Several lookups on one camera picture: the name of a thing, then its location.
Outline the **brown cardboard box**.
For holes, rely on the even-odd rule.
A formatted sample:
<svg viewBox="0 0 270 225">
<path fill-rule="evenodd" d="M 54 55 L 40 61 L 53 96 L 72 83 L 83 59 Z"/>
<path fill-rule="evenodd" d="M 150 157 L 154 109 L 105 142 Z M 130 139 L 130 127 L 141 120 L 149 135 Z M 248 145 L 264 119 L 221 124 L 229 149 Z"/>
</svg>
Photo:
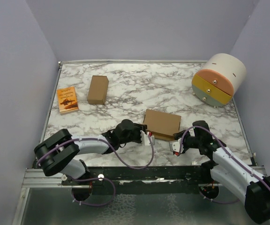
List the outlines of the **brown cardboard box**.
<svg viewBox="0 0 270 225">
<path fill-rule="evenodd" d="M 181 116 L 165 112 L 147 109 L 145 112 L 143 124 L 147 125 L 155 138 L 173 141 L 174 134 L 180 130 Z"/>
</svg>

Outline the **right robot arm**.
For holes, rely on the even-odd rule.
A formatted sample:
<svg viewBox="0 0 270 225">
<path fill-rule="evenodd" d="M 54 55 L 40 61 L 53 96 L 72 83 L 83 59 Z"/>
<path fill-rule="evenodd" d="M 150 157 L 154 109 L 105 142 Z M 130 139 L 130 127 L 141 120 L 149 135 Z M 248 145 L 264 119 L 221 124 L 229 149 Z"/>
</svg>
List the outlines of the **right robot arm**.
<svg viewBox="0 0 270 225">
<path fill-rule="evenodd" d="M 257 224 L 270 220 L 270 176 L 265 176 L 245 164 L 210 132 L 208 124 L 195 121 L 191 129 L 173 135 L 171 152 L 179 156 L 188 149 L 198 149 L 209 160 L 201 165 L 201 180 L 216 181 L 232 192 L 244 204 L 249 217 Z"/>
</svg>

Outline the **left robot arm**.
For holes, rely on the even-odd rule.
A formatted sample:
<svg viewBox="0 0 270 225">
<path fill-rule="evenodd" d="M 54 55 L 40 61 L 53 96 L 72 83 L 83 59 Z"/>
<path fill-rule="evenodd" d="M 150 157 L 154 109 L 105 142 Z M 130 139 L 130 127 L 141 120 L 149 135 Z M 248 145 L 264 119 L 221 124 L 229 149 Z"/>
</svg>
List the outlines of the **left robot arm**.
<svg viewBox="0 0 270 225">
<path fill-rule="evenodd" d="M 127 143 L 138 143 L 153 147 L 154 136 L 141 125 L 124 119 L 114 129 L 98 136 L 73 136 L 67 129 L 61 129 L 34 148 L 34 154 L 45 176 L 57 173 L 71 177 L 76 184 L 88 181 L 89 170 L 83 160 L 74 157 L 82 154 L 117 154 Z"/>
</svg>

